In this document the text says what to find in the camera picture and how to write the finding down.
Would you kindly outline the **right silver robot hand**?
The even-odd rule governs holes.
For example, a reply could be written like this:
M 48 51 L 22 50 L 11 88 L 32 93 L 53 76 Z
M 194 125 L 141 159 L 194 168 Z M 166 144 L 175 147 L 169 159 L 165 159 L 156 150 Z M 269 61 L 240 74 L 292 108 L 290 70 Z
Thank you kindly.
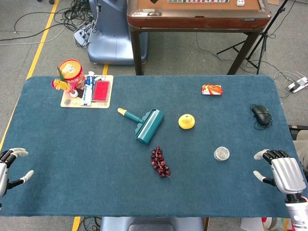
M 254 159 L 266 160 L 273 174 L 273 178 L 268 178 L 254 170 L 253 174 L 259 181 L 275 186 L 286 195 L 301 193 L 306 188 L 298 162 L 285 151 L 265 149 L 257 152 Z

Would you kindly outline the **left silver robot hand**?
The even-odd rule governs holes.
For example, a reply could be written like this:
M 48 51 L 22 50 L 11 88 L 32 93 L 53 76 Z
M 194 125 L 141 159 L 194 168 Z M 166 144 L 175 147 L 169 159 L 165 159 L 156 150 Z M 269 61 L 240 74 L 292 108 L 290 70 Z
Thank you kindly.
M 0 197 L 6 192 L 18 185 L 26 183 L 34 174 L 34 170 L 30 170 L 27 174 L 17 180 L 9 181 L 9 169 L 16 158 L 27 156 L 28 151 L 24 148 L 11 148 L 0 153 Z

